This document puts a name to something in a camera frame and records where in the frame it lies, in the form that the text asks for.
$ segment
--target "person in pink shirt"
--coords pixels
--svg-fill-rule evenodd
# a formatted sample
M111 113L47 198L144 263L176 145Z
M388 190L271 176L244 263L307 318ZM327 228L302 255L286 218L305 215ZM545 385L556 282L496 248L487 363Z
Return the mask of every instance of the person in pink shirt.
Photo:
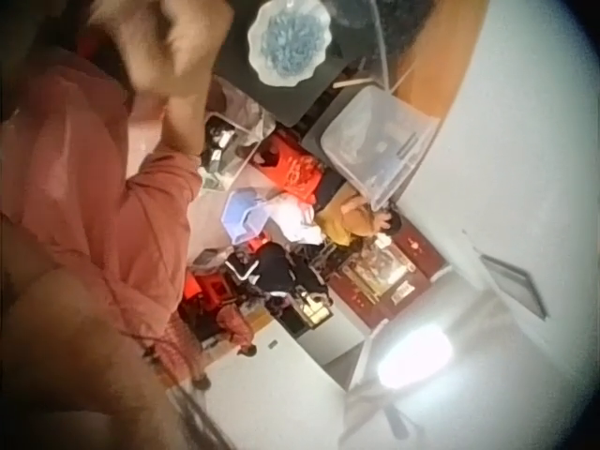
M161 3L168 45L151 2L93 5L134 87L164 98L157 148L129 179L121 85L70 53L23 64L2 49L3 91L17 100L0 135L3 395L115 417L119 448L185 448L144 350L155 346L176 380L204 377L176 309L211 71L232 11L224 0ZM15 8L26 16L42 4ZM23 50L13 43L9 52Z

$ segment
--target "lamp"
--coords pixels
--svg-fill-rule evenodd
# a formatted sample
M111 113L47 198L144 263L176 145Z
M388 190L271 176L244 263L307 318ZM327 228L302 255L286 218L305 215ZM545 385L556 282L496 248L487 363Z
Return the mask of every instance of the lamp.
M383 386L399 389L430 377L452 355L452 344L442 329L427 325L402 339L381 361L377 374Z

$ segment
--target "hand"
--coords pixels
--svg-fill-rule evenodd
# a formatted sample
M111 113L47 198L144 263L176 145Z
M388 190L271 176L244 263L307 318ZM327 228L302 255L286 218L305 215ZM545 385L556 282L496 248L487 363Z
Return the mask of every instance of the hand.
M232 19L226 0L95 0L90 22L115 40L137 90L187 97L203 89L199 72L212 71Z
M375 233L389 229L390 224L387 222L390 218L392 218L392 215L388 212L375 213L373 218L373 229L375 230Z

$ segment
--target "pink shirt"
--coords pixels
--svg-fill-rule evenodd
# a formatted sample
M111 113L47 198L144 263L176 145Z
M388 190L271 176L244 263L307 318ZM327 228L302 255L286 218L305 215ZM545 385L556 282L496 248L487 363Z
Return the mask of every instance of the pink shirt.
M183 291L199 160L158 149L126 180L126 93L83 60L60 62L32 76L3 125L2 212L78 275L116 326L163 336Z

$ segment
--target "blue beads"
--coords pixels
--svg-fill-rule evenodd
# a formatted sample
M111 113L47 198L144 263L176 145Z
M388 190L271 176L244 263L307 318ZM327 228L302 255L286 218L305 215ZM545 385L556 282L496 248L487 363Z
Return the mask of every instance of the blue beads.
M324 27L310 14L283 10L269 19L261 53L281 78L300 75L324 44Z

